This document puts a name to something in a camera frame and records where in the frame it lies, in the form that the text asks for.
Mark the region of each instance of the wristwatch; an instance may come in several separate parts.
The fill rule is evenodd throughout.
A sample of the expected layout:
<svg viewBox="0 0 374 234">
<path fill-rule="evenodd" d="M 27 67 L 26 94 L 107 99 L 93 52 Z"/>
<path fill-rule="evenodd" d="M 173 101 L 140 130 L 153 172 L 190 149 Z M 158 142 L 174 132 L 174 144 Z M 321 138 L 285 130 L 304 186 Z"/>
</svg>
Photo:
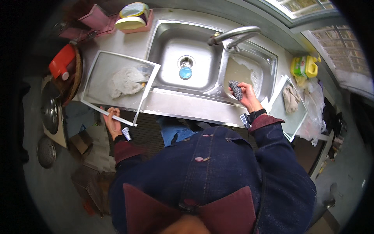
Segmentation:
<svg viewBox="0 0 374 234">
<path fill-rule="evenodd" d="M 251 112 L 249 114 L 249 124 L 252 125 L 253 121 L 262 114 L 267 114 L 265 109 Z"/>
</svg>

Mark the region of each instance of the yellow detergent bottle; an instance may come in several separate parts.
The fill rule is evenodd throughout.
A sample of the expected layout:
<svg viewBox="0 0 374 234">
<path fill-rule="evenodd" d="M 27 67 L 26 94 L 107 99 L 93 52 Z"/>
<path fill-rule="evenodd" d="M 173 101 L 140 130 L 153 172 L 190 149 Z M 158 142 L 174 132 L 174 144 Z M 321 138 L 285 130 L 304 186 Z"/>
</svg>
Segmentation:
<svg viewBox="0 0 374 234">
<path fill-rule="evenodd" d="M 316 62 L 321 62 L 321 57 L 313 56 L 295 57 L 291 63 L 290 72 L 295 77 L 312 78 L 318 74 L 318 66 Z"/>
</svg>

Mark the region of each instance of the metal pot lid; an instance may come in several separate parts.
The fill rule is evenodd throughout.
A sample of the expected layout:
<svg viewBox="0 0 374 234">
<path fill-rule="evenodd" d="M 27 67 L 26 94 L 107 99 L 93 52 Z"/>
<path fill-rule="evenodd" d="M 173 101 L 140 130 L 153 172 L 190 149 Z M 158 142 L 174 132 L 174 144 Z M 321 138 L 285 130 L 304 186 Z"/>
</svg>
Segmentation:
<svg viewBox="0 0 374 234">
<path fill-rule="evenodd" d="M 40 165 L 46 169 L 51 168 L 56 161 L 56 148 L 53 141 L 44 135 L 37 145 L 37 157 Z"/>
<path fill-rule="evenodd" d="M 52 95 L 52 85 L 53 84 L 49 81 L 43 88 L 41 95 L 42 107 L 40 111 L 46 129 L 51 134 L 56 134 L 58 130 L 58 102 L 56 98 L 53 97 L 54 95 Z"/>
</svg>

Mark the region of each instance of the denim jacket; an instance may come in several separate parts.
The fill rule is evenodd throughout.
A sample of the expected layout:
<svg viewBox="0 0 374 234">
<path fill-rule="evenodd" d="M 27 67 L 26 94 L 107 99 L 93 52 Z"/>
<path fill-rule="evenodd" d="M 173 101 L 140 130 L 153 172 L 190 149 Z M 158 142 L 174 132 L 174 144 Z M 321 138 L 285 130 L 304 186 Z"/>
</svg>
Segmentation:
<svg viewBox="0 0 374 234">
<path fill-rule="evenodd" d="M 261 164 L 267 185 L 258 233 L 306 232 L 312 218 L 316 188 L 296 161 L 281 124 L 276 122 L 253 129 L 251 134 L 259 147 L 256 152 L 238 133 L 225 127 L 211 127 L 164 148 L 146 162 L 141 162 L 140 152 L 128 142 L 117 142 L 115 154 L 130 152 L 134 156 L 117 164 L 116 178 L 109 191 L 115 229 L 119 233 L 128 233 L 125 185 L 138 189 L 168 209 L 194 215 L 199 215 L 194 207 L 249 187 L 251 203 L 257 214 L 261 197 Z M 235 203 L 241 201 L 231 202 L 231 205 L 240 206 Z M 138 212 L 141 214 L 153 207 L 138 208 Z"/>
</svg>

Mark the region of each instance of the sponge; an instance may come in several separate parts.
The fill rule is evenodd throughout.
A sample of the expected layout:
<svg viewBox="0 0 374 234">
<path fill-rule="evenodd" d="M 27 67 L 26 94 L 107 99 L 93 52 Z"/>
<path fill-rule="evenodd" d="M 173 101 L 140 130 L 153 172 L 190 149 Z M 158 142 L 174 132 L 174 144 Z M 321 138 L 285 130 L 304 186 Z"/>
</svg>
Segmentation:
<svg viewBox="0 0 374 234">
<path fill-rule="evenodd" d="M 242 89 L 237 86 L 238 84 L 239 82 L 236 80 L 229 81 L 229 87 L 234 92 L 234 97 L 240 101 L 243 98 L 243 94 L 242 94 Z"/>
</svg>

